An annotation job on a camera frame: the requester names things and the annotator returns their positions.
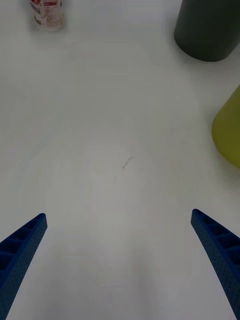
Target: can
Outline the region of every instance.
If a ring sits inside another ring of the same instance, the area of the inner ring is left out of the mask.
[[[57,31],[64,25],[62,0],[30,0],[33,19],[43,30]]]

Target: can label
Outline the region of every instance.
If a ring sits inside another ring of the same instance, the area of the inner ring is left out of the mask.
[[[30,0],[35,22],[47,28],[60,28],[64,24],[61,0]]]

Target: lime green cylinder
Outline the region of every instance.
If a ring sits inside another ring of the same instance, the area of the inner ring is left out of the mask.
[[[240,86],[216,115],[212,137],[217,150],[240,168]]]

